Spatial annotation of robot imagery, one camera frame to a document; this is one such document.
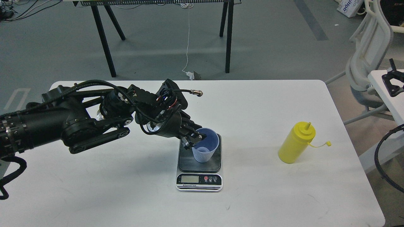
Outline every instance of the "black table leg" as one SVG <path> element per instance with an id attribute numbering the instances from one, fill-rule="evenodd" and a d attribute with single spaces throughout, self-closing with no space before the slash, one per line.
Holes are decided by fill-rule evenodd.
<path id="1" fill-rule="evenodd" d="M 234 0 L 229 1 L 229 15 L 227 21 L 227 44 L 226 44 L 226 67 L 225 72 L 230 72 L 230 53 L 231 53 L 231 33 L 233 31 L 233 8 Z"/>
<path id="2" fill-rule="evenodd" d="M 98 8 L 97 8 L 97 6 L 91 6 L 91 10 L 93 11 L 95 24 L 97 25 L 98 34 L 100 35 L 100 39 L 101 39 L 101 44 L 104 49 L 105 57 L 107 58 L 109 71 L 111 72 L 112 77 L 116 77 L 114 63 L 112 62 L 111 53 L 109 52 L 107 38 L 105 37 L 105 32 L 104 32 L 104 28 L 102 26 Z"/>
<path id="3" fill-rule="evenodd" d="M 223 3 L 223 11 L 222 11 L 222 21 L 220 22 L 220 32 L 219 37 L 223 37 L 223 32 L 225 30 L 225 23 L 226 23 L 226 13 L 227 13 L 227 6 L 229 5 L 228 2 Z"/>
<path id="4" fill-rule="evenodd" d="M 118 32 L 119 36 L 121 37 L 121 40 L 125 40 L 126 39 L 125 35 L 122 32 L 121 26 L 119 26 L 118 21 L 116 20 L 115 15 L 114 15 L 111 7 L 110 6 L 104 6 L 104 7 L 105 7 L 105 10 L 107 11 L 109 17 L 111 18 L 111 21 L 114 24 L 114 26 L 116 28 L 116 31 Z"/>

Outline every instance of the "white box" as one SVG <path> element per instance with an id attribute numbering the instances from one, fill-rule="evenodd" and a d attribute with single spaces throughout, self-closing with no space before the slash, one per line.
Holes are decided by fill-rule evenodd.
<path id="1" fill-rule="evenodd" d="M 337 10 L 347 17 L 354 17 L 364 0 L 342 0 Z"/>

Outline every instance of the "gray chair cushion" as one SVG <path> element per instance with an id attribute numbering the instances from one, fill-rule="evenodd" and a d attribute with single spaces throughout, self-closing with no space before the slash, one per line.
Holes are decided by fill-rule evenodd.
<path id="1" fill-rule="evenodd" d="M 367 91 L 357 91 L 351 87 L 351 92 L 361 105 L 371 108 L 377 108 L 383 105 L 381 98 L 377 97 L 376 95 L 370 95 Z"/>

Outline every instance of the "bottle cap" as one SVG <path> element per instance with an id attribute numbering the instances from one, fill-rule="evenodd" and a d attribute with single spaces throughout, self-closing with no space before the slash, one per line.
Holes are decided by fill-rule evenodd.
<path id="1" fill-rule="evenodd" d="M 299 122 L 293 127 L 293 137 L 302 143 L 310 143 L 316 136 L 316 130 L 310 122 Z"/>

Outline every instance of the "metal connector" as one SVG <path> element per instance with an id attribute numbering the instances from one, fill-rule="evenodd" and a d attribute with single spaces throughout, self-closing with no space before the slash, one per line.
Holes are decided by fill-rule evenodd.
<path id="1" fill-rule="evenodd" d="M 191 90 L 191 94 L 201 97 L 203 92 L 201 90 Z"/>

